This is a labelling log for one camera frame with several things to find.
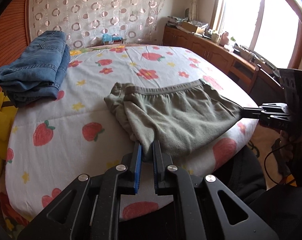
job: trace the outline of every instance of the bright window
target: bright window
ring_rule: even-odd
[[[276,67],[287,68],[296,41],[298,21],[298,16],[285,0],[265,0],[254,51]]]
[[[285,0],[224,0],[223,6],[219,32],[277,68],[288,67],[299,20]]]

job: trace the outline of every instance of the wooden wall panel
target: wooden wall panel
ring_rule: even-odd
[[[0,16],[0,67],[16,60],[29,44],[28,1],[12,0]]]

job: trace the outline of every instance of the floral bedsheet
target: floral bedsheet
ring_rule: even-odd
[[[103,101],[115,82],[159,88],[203,78],[221,95],[256,107],[230,78],[187,49],[135,45],[70,53],[58,98],[19,109],[12,126],[6,191],[0,190],[0,199],[13,236],[79,174],[102,174],[132,152],[134,143]],[[249,141],[256,124],[242,119],[177,165],[198,176],[214,171]],[[152,165],[144,163],[139,193],[121,198],[120,219],[144,215],[171,201],[171,196],[155,195]]]

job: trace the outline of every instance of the window frame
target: window frame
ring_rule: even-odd
[[[250,51],[254,51],[254,47],[257,42],[257,38],[258,38],[260,29],[261,29],[261,25],[262,25],[264,7],[265,7],[265,0],[261,0],[260,8],[258,11],[258,16],[257,16],[256,24],[255,24],[254,34],[253,34],[250,46],[248,48]],[[224,25],[224,17],[223,17],[224,9],[225,9],[225,0],[222,0],[222,1],[215,0],[212,18],[211,18],[211,22],[210,22],[210,28],[212,28],[213,30],[221,31],[221,29],[222,29],[221,26]],[[302,23],[299,20],[296,41],[295,41],[292,57],[289,61],[287,68],[298,69],[301,59],[302,59]]]

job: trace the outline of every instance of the denim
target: denim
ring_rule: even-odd
[[[16,107],[42,97],[56,99],[69,62],[66,34],[46,31],[17,60],[0,67],[0,87]]]

